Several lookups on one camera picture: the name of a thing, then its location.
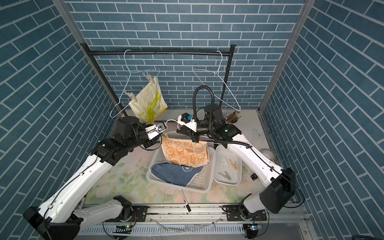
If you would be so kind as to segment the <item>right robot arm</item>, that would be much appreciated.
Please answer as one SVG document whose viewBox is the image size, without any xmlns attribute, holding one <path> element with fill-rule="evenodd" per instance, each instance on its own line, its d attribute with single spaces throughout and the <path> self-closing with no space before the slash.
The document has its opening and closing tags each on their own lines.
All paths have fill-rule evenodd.
<svg viewBox="0 0 384 240">
<path fill-rule="evenodd" d="M 177 133 L 190 137 L 194 143 L 198 143 L 201 136 L 209 138 L 240 157 L 256 174 L 265 189 L 259 194 L 248 195 L 239 204 L 243 216 L 261 210 L 277 214 L 282 208 L 286 208 L 288 201 L 300 191 L 296 185 L 296 173 L 291 168 L 283 169 L 269 160 L 251 145 L 240 129 L 234 124 L 228 124 L 221 107 L 215 104 L 215 95 L 210 87 L 197 87 L 193 101 L 200 90 L 207 90 L 211 96 L 211 103 L 204 108 L 204 119 L 198 118 L 196 102 L 193 102 L 193 114 L 184 113 L 178 117 L 181 128 Z"/>
</svg>

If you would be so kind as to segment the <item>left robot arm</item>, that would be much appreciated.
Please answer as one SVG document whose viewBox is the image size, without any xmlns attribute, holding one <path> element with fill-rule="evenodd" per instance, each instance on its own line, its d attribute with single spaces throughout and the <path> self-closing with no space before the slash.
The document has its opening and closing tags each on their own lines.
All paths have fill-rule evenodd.
<svg viewBox="0 0 384 240">
<path fill-rule="evenodd" d="M 146 125 L 132 116 L 118 119 L 114 135 L 97 143 L 74 175 L 39 207 L 29 207 L 24 219 L 45 240 L 73 240 L 79 232 L 106 220 L 135 219 L 132 203 L 122 196 L 84 210 L 76 206 L 121 158 L 136 147 L 155 145 L 166 128 L 164 123 Z"/>
</svg>

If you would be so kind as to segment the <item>blue patterned towel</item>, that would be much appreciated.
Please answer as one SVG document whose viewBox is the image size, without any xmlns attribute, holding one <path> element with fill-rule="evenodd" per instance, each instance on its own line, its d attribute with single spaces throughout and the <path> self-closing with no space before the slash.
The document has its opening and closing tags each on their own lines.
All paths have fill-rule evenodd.
<svg viewBox="0 0 384 240">
<path fill-rule="evenodd" d="M 168 161 L 156 163 L 150 168 L 150 174 L 163 182 L 186 187 L 203 171 L 204 167 L 189 167 Z"/>
</svg>

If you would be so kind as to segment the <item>orange patterned towel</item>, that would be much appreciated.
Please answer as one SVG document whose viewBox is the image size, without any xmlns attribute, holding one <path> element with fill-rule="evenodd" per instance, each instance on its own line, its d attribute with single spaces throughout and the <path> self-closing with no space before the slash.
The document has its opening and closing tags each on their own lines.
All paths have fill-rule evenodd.
<svg viewBox="0 0 384 240">
<path fill-rule="evenodd" d="M 187 167 L 198 168 L 210 162 L 206 142 L 162 137 L 162 150 L 167 161 Z"/>
</svg>

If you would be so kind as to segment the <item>white wire hanger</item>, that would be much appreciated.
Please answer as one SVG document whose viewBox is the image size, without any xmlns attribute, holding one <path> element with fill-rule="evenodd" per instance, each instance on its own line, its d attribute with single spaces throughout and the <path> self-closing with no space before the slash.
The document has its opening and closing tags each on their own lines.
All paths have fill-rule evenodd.
<svg viewBox="0 0 384 240">
<path fill-rule="evenodd" d="M 177 130 L 180 129 L 180 125 L 176 120 L 165 121 L 165 126 L 167 129 L 163 132 L 163 134 L 176 134 Z"/>
<path fill-rule="evenodd" d="M 202 79 L 198 76 L 197 72 L 206 72 L 206 73 L 212 73 L 214 74 L 214 76 L 218 77 L 224 84 L 224 91 L 226 91 L 226 89 L 228 88 L 228 85 L 227 85 L 227 82 L 224 80 L 224 78 L 222 78 L 220 76 L 220 69 L 221 69 L 221 66 L 222 66 L 222 62 L 223 62 L 223 58 L 224 58 L 224 55 L 221 51 L 217 50 L 216 51 L 217 53 L 220 54 L 221 56 L 221 60 L 220 60 L 220 63 L 219 63 L 219 66 L 217 68 L 216 71 L 210 71 L 210 70 L 206 70 L 206 69 L 196 69 L 196 68 L 193 68 L 193 73 L 195 74 L 195 76 L 198 78 L 198 80 L 204 84 L 204 82 L 202 81 Z M 223 100 L 223 97 L 218 97 L 217 95 L 214 94 L 214 97 L 217 98 L 219 101 L 220 101 L 220 104 L 225 104 L 227 105 L 228 107 L 232 108 L 233 110 L 235 110 L 236 112 L 240 112 L 241 111 L 241 106 L 238 102 L 238 100 L 236 99 L 235 95 L 233 94 L 233 92 L 229 89 L 229 92 L 231 94 L 231 96 L 233 97 L 233 99 L 235 100 L 236 104 L 237 104 L 237 108 L 228 104 L 226 101 Z"/>
</svg>

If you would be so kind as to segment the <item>wooden clothespin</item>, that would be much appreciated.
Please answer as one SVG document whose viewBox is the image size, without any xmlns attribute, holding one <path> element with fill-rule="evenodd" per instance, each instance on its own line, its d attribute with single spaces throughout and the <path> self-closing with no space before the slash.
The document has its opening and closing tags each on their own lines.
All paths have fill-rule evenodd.
<svg viewBox="0 0 384 240">
<path fill-rule="evenodd" d="M 233 169 L 235 171 L 238 171 L 238 164 L 237 164 L 237 161 L 232 161 L 231 159 L 229 159 L 229 162 L 231 164 L 231 166 L 233 167 Z"/>
</svg>

